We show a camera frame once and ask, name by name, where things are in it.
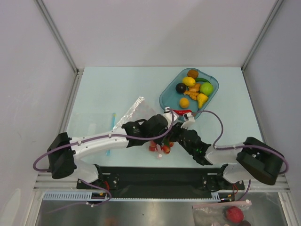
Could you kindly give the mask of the red strawberry bunch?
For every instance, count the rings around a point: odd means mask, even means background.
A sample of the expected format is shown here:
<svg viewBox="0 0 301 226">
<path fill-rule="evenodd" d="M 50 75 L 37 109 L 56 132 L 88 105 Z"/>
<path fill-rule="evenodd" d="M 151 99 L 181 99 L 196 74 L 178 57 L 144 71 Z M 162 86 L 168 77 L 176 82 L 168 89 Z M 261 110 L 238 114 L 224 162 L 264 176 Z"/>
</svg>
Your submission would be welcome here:
<svg viewBox="0 0 301 226">
<path fill-rule="evenodd" d="M 163 141 L 161 145 L 156 144 L 154 141 L 150 141 L 149 151 L 169 154 L 173 146 L 174 146 L 174 142 L 170 142 L 166 139 Z"/>
</svg>

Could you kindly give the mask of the clear zip top bag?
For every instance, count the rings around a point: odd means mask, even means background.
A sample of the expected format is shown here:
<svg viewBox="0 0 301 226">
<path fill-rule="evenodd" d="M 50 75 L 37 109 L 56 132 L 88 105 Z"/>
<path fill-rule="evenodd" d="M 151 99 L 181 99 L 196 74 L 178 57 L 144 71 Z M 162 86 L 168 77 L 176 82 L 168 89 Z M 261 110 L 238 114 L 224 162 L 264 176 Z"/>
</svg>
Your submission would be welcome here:
<svg viewBox="0 0 301 226">
<path fill-rule="evenodd" d="M 129 108 L 129 110 L 125 113 L 124 116 L 115 124 L 113 130 L 117 128 L 121 128 L 121 126 L 130 121 L 137 121 L 140 119 L 148 120 L 152 116 L 156 115 L 157 112 L 148 105 L 148 102 L 145 100 L 144 97 L 139 97 L 134 104 Z M 147 141 L 144 143 L 148 145 L 149 151 L 156 153 L 157 158 L 160 159 L 164 155 L 164 151 L 161 149 L 159 145 L 154 143 L 153 141 Z"/>
</svg>

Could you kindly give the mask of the yellow lemon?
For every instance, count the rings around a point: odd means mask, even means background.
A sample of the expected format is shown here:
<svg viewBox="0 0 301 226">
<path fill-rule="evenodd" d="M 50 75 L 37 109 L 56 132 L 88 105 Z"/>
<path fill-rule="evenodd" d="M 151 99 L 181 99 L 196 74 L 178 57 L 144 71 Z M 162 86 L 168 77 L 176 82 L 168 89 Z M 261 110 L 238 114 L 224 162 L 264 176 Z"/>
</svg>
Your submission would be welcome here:
<svg viewBox="0 0 301 226">
<path fill-rule="evenodd" d="M 194 78 L 187 76 L 187 77 L 183 78 L 182 83 L 184 83 L 188 87 L 194 87 L 196 84 L 196 81 Z"/>
</svg>

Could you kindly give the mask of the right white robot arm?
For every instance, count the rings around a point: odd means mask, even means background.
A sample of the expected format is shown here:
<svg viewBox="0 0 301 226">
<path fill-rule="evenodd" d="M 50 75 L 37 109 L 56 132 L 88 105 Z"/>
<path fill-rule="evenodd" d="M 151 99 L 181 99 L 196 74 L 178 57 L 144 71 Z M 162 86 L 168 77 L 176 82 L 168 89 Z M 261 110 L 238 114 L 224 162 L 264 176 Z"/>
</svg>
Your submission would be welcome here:
<svg viewBox="0 0 301 226">
<path fill-rule="evenodd" d="M 214 147 L 201 140 L 195 130 L 177 123 L 167 134 L 167 139 L 177 142 L 200 165 L 221 164 L 217 184 L 228 189 L 240 180 L 256 179 L 274 185 L 284 161 L 284 156 L 254 137 L 234 146 Z"/>
</svg>

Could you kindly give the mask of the orange fruit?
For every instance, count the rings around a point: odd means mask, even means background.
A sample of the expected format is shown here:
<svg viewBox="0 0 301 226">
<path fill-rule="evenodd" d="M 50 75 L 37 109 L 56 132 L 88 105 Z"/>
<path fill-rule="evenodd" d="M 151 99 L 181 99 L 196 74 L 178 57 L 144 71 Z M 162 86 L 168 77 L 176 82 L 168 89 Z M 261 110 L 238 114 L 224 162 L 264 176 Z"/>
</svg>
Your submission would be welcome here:
<svg viewBox="0 0 301 226">
<path fill-rule="evenodd" d="M 179 106 L 182 108 L 182 109 L 187 109 L 189 106 L 190 106 L 190 101 L 189 99 L 187 98 L 181 98 L 180 101 L 179 101 Z"/>
</svg>

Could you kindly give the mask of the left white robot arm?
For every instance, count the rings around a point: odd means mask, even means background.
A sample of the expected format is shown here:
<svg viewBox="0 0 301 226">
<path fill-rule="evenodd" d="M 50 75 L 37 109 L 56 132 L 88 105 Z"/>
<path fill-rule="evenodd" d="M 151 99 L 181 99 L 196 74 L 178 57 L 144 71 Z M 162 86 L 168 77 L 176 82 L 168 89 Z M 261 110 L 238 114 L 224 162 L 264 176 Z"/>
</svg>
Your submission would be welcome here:
<svg viewBox="0 0 301 226">
<path fill-rule="evenodd" d="M 69 137 L 60 133 L 47 150 L 49 170 L 53 179 L 74 177 L 86 181 L 92 188 L 103 185 L 98 166 L 82 159 L 101 151 L 142 146 L 149 141 L 161 143 L 177 120 L 172 111 L 156 114 L 123 124 L 110 132 L 87 138 Z"/>
</svg>

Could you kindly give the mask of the dark purple fruit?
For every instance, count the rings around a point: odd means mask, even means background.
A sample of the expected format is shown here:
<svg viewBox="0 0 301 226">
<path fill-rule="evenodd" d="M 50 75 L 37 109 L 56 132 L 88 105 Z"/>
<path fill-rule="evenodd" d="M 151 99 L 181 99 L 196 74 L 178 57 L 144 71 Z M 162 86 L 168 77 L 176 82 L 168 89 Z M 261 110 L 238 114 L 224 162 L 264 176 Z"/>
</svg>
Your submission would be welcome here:
<svg viewBox="0 0 301 226">
<path fill-rule="evenodd" d="M 178 83 L 175 90 L 179 94 L 183 94 L 187 90 L 187 86 L 184 83 Z"/>
</svg>

